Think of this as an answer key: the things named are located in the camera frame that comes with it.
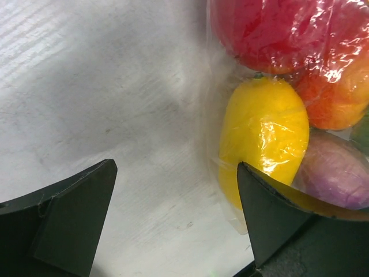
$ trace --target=clear plastic wrap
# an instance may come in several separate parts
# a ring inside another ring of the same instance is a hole
[[[208,56],[209,167],[240,233],[240,162],[323,201],[369,207],[368,2],[208,0]]]

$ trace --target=black bracket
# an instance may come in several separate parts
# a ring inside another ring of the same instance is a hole
[[[238,186],[255,262],[236,276],[369,276],[369,213],[317,200],[244,163]]]
[[[117,167],[104,160],[0,204],[1,277],[88,277]]]

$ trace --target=toy fruit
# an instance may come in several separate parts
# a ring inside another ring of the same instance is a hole
[[[358,55],[347,67],[336,62],[308,71],[296,91],[312,126],[342,130],[356,124],[369,104],[369,53]]]
[[[228,102],[219,149],[219,183],[228,201],[242,209],[240,162],[290,185],[308,138],[304,104],[287,82],[263,77],[238,86]]]
[[[369,110],[364,118],[353,127],[350,140],[359,150],[369,156]]]
[[[296,187],[349,209],[369,207],[369,163],[350,142],[315,131],[295,179]]]
[[[365,32],[363,1],[210,0],[210,23],[227,52],[250,69],[284,74]]]

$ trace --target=fruit stem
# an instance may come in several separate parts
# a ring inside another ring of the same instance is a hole
[[[254,75],[254,79],[261,79],[262,77],[264,77],[264,75],[261,72],[256,72]]]

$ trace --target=red fruit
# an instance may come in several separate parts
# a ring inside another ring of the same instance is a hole
[[[345,10],[354,16],[342,20]],[[369,104],[369,8],[338,1],[325,49],[296,84],[310,124],[342,130],[356,124]]]
[[[240,63],[256,71],[284,74],[324,58],[320,54],[337,31],[357,30],[356,24],[362,23],[361,4],[347,0],[210,0],[210,22],[222,45]],[[337,14],[334,26],[333,14]]]
[[[343,130],[364,116],[369,104],[369,53],[345,68],[309,71],[296,86],[310,124],[319,129]]]

